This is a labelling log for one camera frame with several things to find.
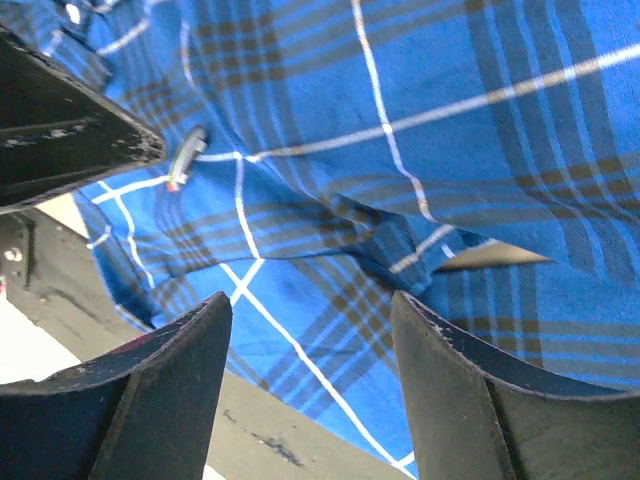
red marking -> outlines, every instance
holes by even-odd
[[[113,354],[113,353],[130,352],[132,350],[135,350],[139,346],[144,345],[145,343],[147,343],[152,338],[153,338],[153,336],[149,335],[149,334],[141,335],[138,338],[130,341],[129,343],[125,343],[124,345],[121,345],[118,348],[115,348],[115,349],[111,350],[109,353]]]

black metal bracket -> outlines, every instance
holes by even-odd
[[[33,221],[21,213],[0,215],[0,272],[23,288],[32,266]]]

scratched metal edge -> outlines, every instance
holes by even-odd
[[[116,103],[109,100],[100,92],[93,91],[89,86],[85,85],[81,80],[74,77],[70,73],[65,72],[62,68],[55,65],[50,59],[40,55],[24,44],[15,34],[0,23],[0,36],[6,40],[10,48],[20,51],[30,58],[30,60],[45,70],[51,77],[55,77],[63,83],[69,85],[80,93],[88,102],[92,102],[101,110],[101,114],[112,115],[119,121],[126,123],[131,132],[127,139],[132,152],[126,164],[109,168],[100,173],[89,174],[85,178],[75,180],[68,185],[59,186],[50,189],[42,194],[33,196],[32,198],[20,201],[14,205],[0,205],[0,214],[9,213],[16,210],[22,210],[35,204],[44,202],[51,198],[68,193],[78,189],[89,183],[98,181],[111,175],[124,173],[137,168],[142,168],[152,164],[160,163],[166,159],[166,143],[162,135],[154,129],[145,125],[135,115],[125,111]]]

blue plaid fabric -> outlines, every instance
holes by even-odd
[[[76,194],[123,316],[234,304],[228,368],[416,475],[393,291],[518,357],[640,387],[636,0],[0,2],[26,42],[208,148]],[[438,271],[494,239],[551,263]]]

small metal clip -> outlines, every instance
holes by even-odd
[[[171,193],[179,191],[189,180],[189,170],[195,158],[207,148],[206,132],[201,126],[195,127],[178,150],[169,168],[167,188]]]

